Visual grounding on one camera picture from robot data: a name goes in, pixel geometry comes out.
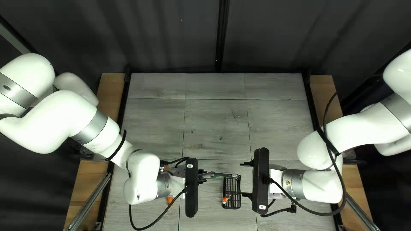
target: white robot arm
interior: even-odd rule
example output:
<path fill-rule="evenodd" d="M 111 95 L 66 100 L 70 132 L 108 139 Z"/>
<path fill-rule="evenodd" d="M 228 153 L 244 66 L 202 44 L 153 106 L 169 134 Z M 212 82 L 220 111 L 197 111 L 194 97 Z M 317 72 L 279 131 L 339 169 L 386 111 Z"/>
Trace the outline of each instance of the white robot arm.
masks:
<path fill-rule="evenodd" d="M 366 107 L 358 114 L 328 123 L 327 137 L 338 152 L 364 144 L 374 144 L 383 155 L 395 155 L 411 149 L 411 50 L 394 59 L 384 70 L 384 81 L 394 90 L 386 99 Z M 342 187 L 332 166 L 324 140 L 317 131 L 305 137 L 297 147 L 299 160 L 313 170 L 270 170 L 271 178 L 282 182 L 292 196 L 326 203 L 338 203 Z M 342 157 L 336 158 L 342 171 Z M 270 193 L 282 193 L 270 185 Z"/>
<path fill-rule="evenodd" d="M 53 84 L 60 91 L 49 91 Z M 54 79 L 53 67 L 40 55 L 21 55 L 0 69 L 0 132 L 33 152 L 51 153 L 72 137 L 94 153 L 111 156 L 122 137 L 118 125 L 97 110 L 97 104 L 96 96 L 78 76 L 64 73 Z M 159 196 L 160 160 L 136 149 L 123 141 L 111 160 L 131 173 L 125 182 L 129 204 Z"/>

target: orange object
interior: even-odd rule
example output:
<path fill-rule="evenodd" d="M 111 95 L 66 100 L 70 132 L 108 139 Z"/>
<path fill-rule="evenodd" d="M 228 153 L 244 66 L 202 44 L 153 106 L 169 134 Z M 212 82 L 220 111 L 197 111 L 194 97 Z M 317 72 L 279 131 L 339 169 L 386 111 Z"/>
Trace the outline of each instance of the orange object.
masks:
<path fill-rule="evenodd" d="M 223 204 L 227 203 L 227 200 L 230 198 L 230 196 L 225 196 L 223 197 Z"/>
<path fill-rule="evenodd" d="M 167 203 L 170 204 L 173 199 L 174 199 L 174 197 L 168 196 L 167 197 Z"/>

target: tile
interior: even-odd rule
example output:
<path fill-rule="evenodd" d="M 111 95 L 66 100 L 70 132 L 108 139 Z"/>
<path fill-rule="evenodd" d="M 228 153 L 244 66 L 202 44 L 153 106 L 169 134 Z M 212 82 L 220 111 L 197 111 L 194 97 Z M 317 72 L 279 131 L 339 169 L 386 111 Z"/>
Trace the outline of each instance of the tile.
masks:
<path fill-rule="evenodd" d="M 183 73 L 133 73 L 128 98 L 184 99 L 185 76 Z"/>
<path fill-rule="evenodd" d="M 128 178 L 128 172 L 118 166 L 114 167 L 111 181 L 107 212 L 104 219 L 104 231 L 134 230 L 129 220 L 129 204 L 124 199 L 123 186 Z M 167 199 L 159 198 L 132 206 L 134 225 L 138 228 L 153 222 L 167 207 Z M 180 200 L 177 199 L 167 213 L 149 230 L 176 231 L 178 230 Z"/>
<path fill-rule="evenodd" d="M 181 158 L 185 99 L 128 99 L 127 140 L 159 158 Z"/>
<path fill-rule="evenodd" d="M 288 169 L 309 169 L 298 160 L 271 160 L 270 164 L 278 164 Z M 300 203 L 307 208 L 319 212 L 331 212 L 330 204 L 301 200 Z M 290 207 L 289 199 L 278 199 L 270 207 L 268 212 Z M 335 230 L 332 216 L 323 217 L 308 213 L 297 207 L 297 213 L 282 212 L 270 217 L 257 215 L 257 227 L 259 231 L 330 231 Z"/>
<path fill-rule="evenodd" d="M 243 74 L 187 74 L 187 99 L 245 99 Z"/>
<path fill-rule="evenodd" d="M 241 191 L 252 191 L 252 168 L 240 166 L 248 160 L 199 160 L 199 168 L 206 171 L 238 173 L 241 175 Z M 193 218 L 185 215 L 185 200 L 181 200 L 180 231 L 199 230 L 251 230 L 257 231 L 256 213 L 251 209 L 251 200 L 241 198 L 241 207 L 236 210 L 222 208 L 223 178 L 207 180 L 199 185 L 198 212 Z"/>
<path fill-rule="evenodd" d="M 244 74 L 247 99 L 307 99 L 300 73 Z"/>
<path fill-rule="evenodd" d="M 313 132 L 306 100 L 247 100 L 251 151 L 266 147 L 270 159 L 298 159 L 297 146 Z"/>
<path fill-rule="evenodd" d="M 186 99 L 183 155 L 197 159 L 249 159 L 245 100 Z"/>

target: black wire basket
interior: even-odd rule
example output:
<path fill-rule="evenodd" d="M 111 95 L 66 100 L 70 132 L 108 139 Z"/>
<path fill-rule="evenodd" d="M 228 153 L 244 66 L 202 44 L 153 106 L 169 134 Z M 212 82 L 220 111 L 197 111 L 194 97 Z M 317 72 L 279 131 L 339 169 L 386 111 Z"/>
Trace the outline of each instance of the black wire basket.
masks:
<path fill-rule="evenodd" d="M 227 202 L 223 204 L 223 208 L 226 209 L 239 209 L 241 206 L 241 189 L 240 189 L 241 176 L 237 178 L 224 177 L 223 180 L 223 198 L 230 196 Z"/>

